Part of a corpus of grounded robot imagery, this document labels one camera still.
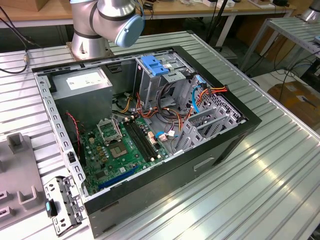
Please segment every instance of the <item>wooden table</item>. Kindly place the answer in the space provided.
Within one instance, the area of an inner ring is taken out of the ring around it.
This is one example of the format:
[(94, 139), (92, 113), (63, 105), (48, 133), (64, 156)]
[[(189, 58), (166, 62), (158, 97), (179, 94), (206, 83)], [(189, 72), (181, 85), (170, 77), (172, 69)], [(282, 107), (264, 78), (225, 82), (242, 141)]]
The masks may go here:
[[(37, 26), (52, 26), (52, 25), (68, 25), (73, 24), (71, 4), (68, 0), (49, 0), (48, 3), (39, 11), (26, 11), (13, 7), (3, 7), (7, 12), (16, 27), (37, 27)], [(236, 3), (234, 7), (225, 8), (223, 16), (228, 16), (227, 21), (223, 27), (221, 35), (217, 41), (217, 46), (222, 46), (226, 36), (238, 15), (261, 15), (261, 14), (280, 14), (285, 13), (285, 17), (289, 17), (294, 6), (279, 7), (276, 9), (263, 9), (253, 5), (247, 0), (242, 0)], [(176, 19), (176, 18), (195, 18), (195, 17), (212, 17), (214, 7), (208, 7), (202, 3), (195, 3), (193, 5), (182, 4), (179, 0), (173, 2), (155, 2), (153, 6), (153, 19)], [(151, 12), (145, 10), (146, 19), (151, 18)], [(0, 28), (6, 28), (1, 22)]]

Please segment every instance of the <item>yellow wire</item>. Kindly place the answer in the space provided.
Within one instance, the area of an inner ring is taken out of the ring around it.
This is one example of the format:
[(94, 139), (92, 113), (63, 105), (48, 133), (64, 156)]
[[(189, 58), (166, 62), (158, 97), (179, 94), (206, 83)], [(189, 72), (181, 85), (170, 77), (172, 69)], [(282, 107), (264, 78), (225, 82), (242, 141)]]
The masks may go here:
[(181, 123), (180, 123), (180, 122), (181, 122), (181, 119), (180, 119), (179, 114), (178, 114), (175, 110), (173, 110), (173, 109), (167, 108), (167, 110), (175, 112), (175, 114), (176, 114), (176, 116), (177, 116), (177, 118), (178, 118), (179, 131), (181, 131)]
[(128, 102), (126, 103), (125, 109), (120, 111), (120, 113), (124, 114), (126, 111), (128, 111), (129, 109), (129, 103), (130, 103), (131, 98), (128, 98)]

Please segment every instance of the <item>green motherboard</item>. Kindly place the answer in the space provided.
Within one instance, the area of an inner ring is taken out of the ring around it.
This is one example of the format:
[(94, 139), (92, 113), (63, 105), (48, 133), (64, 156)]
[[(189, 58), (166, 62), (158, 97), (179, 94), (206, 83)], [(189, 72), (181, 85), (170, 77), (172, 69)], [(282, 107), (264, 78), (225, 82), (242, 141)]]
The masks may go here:
[[(141, 117), (135, 119), (134, 123), (142, 133), (151, 131)], [(112, 141), (108, 146), (105, 144), (104, 138), (117, 132), (110, 124), (101, 128), (103, 137), (98, 127), (80, 135), (86, 163), (82, 165), (82, 169), (85, 173), (85, 186), (89, 195), (93, 195), (104, 187), (119, 182), (169, 157), (162, 143), (157, 142), (157, 147), (150, 144), (157, 157), (154, 160), (145, 159), (130, 133), (128, 133), (125, 123), (120, 122), (117, 126), (122, 134), (122, 140)]]

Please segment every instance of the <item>ram slot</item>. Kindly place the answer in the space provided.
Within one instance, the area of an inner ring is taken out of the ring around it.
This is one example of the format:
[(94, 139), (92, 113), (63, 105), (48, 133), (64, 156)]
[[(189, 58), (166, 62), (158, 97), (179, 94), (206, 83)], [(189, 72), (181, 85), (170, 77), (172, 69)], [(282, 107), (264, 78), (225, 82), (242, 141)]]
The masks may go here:
[(145, 135), (142, 133), (140, 128), (135, 122), (125, 122), (124, 128), (127, 130), (128, 134), (132, 138), (134, 144), (138, 148), (139, 152), (142, 154), (146, 162), (150, 162), (152, 158), (157, 157), (156, 151), (153, 149), (151, 144), (146, 139)]

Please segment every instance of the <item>cardboard box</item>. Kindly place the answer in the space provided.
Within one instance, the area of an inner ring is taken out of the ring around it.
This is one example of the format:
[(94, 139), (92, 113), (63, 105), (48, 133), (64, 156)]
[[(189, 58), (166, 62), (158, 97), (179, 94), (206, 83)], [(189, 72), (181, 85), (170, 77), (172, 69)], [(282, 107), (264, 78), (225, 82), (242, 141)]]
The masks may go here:
[(0, 0), (1, 6), (38, 12), (48, 0)]
[[(268, 91), (276, 100), (279, 100), (281, 86), (281, 83), (276, 84)], [(320, 98), (302, 83), (285, 83), (280, 103), (313, 130), (320, 128)]]

